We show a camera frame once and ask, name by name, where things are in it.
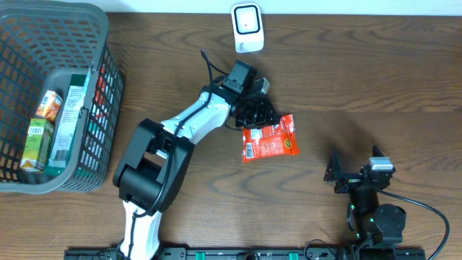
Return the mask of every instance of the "red package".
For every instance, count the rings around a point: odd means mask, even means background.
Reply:
[[[292,115],[282,116],[278,125],[244,129],[243,144],[244,163],[275,155],[300,154]]]

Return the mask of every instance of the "plastic basket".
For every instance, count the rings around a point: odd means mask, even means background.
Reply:
[[[108,30],[108,17],[91,4],[0,1],[0,191],[85,192],[103,184],[123,89]],[[88,71],[66,169],[58,176],[20,169],[39,99],[57,89],[65,99],[71,75]]]

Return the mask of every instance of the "green box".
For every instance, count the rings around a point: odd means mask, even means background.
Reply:
[[[21,159],[21,168],[31,173],[42,173],[45,169],[48,153],[50,152],[54,126],[46,119],[32,118],[24,152]]]

